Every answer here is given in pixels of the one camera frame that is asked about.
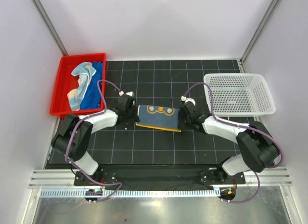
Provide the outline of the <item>yellow tiger hello towel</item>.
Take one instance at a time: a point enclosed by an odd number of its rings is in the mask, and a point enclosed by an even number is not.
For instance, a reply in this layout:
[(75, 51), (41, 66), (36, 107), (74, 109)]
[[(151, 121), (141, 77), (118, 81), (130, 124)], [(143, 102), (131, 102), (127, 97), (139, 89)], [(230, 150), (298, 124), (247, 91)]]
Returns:
[(139, 105), (136, 126), (152, 128), (171, 132), (181, 132), (179, 127), (179, 109), (155, 106)]

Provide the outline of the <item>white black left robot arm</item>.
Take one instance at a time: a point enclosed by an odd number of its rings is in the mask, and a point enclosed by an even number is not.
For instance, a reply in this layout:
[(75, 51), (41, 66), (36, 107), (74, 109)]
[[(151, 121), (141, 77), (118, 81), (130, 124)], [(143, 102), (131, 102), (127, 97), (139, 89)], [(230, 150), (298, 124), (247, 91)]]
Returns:
[(64, 155), (66, 162), (83, 171), (90, 185), (98, 185), (102, 180), (99, 164), (87, 152), (91, 135), (129, 120), (139, 121), (137, 111), (134, 93), (120, 92), (119, 100), (110, 109), (86, 116), (67, 115), (58, 127), (51, 146)]

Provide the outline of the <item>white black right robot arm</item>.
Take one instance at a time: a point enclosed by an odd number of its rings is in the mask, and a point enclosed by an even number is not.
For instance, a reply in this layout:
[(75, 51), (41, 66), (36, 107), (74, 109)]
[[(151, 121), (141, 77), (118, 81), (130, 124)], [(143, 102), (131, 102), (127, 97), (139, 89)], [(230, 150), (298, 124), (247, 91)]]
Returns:
[(277, 157), (283, 160), (280, 145), (261, 122), (244, 124), (205, 115), (191, 101), (181, 106), (178, 116), (182, 129), (215, 135), (238, 145), (240, 154), (222, 161), (218, 166), (217, 179), (223, 184), (229, 183), (240, 172), (262, 172), (267, 167), (272, 168), (272, 162)]

